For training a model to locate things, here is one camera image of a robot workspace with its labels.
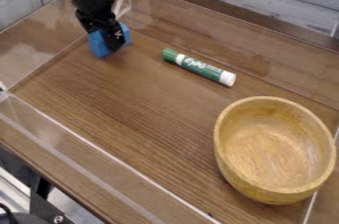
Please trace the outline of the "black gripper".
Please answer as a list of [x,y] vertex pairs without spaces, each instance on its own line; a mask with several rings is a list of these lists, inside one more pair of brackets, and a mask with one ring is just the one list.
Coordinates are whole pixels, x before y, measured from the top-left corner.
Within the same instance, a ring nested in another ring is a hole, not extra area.
[[115,0],[74,0],[77,17],[89,33],[101,30],[105,44],[117,52],[126,43],[121,24],[117,22],[111,7]]

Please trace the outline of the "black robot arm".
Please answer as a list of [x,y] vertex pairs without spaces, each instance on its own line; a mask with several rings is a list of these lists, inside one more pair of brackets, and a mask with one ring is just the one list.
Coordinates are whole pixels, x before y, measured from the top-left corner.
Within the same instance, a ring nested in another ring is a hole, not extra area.
[[114,3],[115,0],[74,0],[77,17],[98,56],[117,52],[126,45],[126,31],[113,11]]

